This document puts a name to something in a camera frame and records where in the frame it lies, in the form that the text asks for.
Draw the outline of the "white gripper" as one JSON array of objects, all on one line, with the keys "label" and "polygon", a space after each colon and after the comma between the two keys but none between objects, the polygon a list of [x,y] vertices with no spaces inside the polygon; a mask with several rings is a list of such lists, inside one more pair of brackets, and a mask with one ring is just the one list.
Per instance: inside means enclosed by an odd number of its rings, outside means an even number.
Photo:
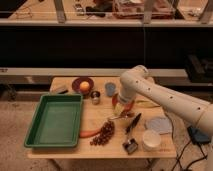
[{"label": "white gripper", "polygon": [[114,107],[114,115],[115,116],[121,116],[122,113],[125,110],[125,106],[124,105],[129,105],[133,102],[132,98],[125,98],[120,94],[117,94],[117,104]]}]

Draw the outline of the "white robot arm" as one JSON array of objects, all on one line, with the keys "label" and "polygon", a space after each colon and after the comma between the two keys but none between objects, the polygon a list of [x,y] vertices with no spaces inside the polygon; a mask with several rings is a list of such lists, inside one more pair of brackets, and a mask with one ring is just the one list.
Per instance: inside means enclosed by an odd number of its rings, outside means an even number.
[{"label": "white robot arm", "polygon": [[143,95],[213,136],[213,103],[152,83],[147,80],[148,75],[148,69],[143,65],[123,72],[118,101],[129,104],[137,94]]}]

